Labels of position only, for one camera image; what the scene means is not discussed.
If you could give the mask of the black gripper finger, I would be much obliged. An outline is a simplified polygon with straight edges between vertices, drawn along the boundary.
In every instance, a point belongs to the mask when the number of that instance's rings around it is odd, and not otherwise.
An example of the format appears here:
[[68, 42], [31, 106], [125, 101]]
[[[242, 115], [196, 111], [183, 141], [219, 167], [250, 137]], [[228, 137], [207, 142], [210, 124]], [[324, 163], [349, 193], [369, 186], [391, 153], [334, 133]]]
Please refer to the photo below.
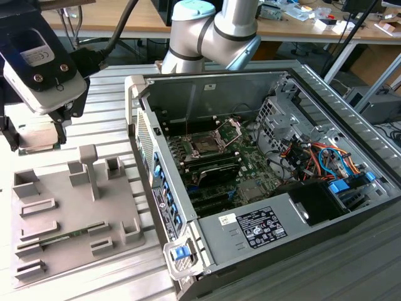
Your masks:
[[66, 143], [65, 127], [71, 124], [71, 119], [79, 118], [83, 115], [86, 99], [87, 91], [80, 95], [76, 100], [63, 105], [48, 114], [55, 125], [59, 144]]
[[6, 138], [10, 149], [16, 151], [19, 148], [19, 133], [11, 119], [5, 114], [5, 93], [1, 88], [1, 133]]

